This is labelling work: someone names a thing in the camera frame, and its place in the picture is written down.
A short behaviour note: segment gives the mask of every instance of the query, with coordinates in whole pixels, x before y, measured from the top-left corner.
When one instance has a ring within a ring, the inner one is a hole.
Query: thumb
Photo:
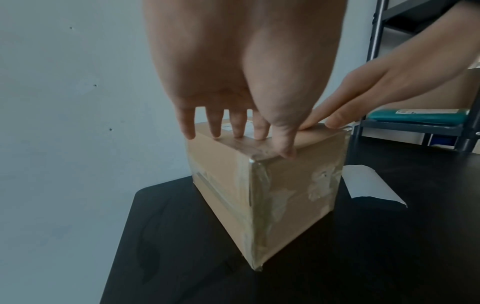
[[[286,159],[294,159],[297,152],[294,147],[298,126],[272,126],[273,148]]]

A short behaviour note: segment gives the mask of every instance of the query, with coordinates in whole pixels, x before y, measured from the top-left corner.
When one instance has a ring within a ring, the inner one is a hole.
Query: shelf
[[[447,12],[458,0],[407,0],[383,12],[387,28],[418,34]]]
[[[430,133],[436,135],[460,136],[463,126],[436,126],[415,123],[383,122],[372,119],[366,119],[361,122],[365,128],[375,128],[384,130],[407,131],[416,133]]]

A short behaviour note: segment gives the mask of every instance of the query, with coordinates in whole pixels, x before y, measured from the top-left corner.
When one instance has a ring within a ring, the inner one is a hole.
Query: cardboard box
[[[297,158],[253,139],[252,122],[236,139],[228,121],[214,139],[208,123],[187,141],[193,182],[253,269],[260,268],[334,209],[350,128],[301,131]]]

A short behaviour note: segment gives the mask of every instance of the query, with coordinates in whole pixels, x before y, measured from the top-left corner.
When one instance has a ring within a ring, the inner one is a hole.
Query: table surface
[[[253,271],[190,177],[140,190],[101,303],[480,301],[480,155],[362,137],[408,204],[351,199]]]

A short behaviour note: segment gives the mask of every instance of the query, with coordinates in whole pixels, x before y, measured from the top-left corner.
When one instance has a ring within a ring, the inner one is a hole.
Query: white wall
[[[375,2],[350,1],[325,95],[365,62]],[[98,302],[135,192],[188,174],[138,0],[2,0],[1,303]]]

